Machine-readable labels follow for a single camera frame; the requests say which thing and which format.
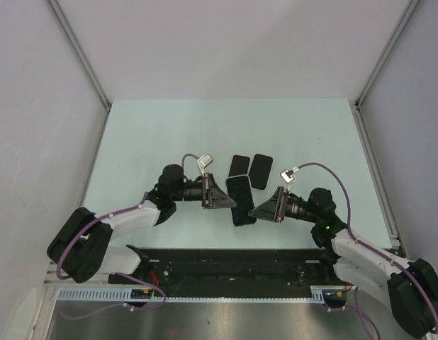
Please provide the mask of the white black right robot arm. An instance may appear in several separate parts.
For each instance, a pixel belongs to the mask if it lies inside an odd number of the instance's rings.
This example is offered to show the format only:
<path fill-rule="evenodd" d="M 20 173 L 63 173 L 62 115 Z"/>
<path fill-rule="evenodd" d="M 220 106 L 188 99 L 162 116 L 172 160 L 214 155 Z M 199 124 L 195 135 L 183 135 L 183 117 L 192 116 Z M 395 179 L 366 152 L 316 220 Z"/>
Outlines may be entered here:
<path fill-rule="evenodd" d="M 392 313 L 410 336 L 421 339 L 438 330 L 438 275 L 423 259 L 408 260 L 352 237 L 335 213 L 332 194 L 315 188 L 307 200 L 278 187 L 270 199 L 249 212 L 258 220 L 280 223 L 287 217 L 311 222 L 315 244 L 330 260 L 320 264 L 327 284 L 339 280 L 363 290 Z"/>

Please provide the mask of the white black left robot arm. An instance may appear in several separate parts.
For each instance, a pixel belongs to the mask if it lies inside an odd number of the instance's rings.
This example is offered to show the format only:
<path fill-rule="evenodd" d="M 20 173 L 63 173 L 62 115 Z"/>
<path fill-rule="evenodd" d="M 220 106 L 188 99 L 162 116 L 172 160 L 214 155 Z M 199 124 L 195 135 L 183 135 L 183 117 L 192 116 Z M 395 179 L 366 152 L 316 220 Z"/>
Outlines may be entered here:
<path fill-rule="evenodd" d="M 198 201 L 205 210 L 237 205 L 212 173 L 192 181 L 182 166 L 170 164 L 138 204 L 102 216 L 80 207 L 69 216 L 47 248 L 47 256 L 57 265 L 57 278 L 85 283 L 97 273 L 124 273 L 134 283 L 143 282 L 149 266 L 142 256 L 129 246 L 111 246 L 111 241 L 166 222 L 176 212 L 176 204 L 185 201 Z"/>

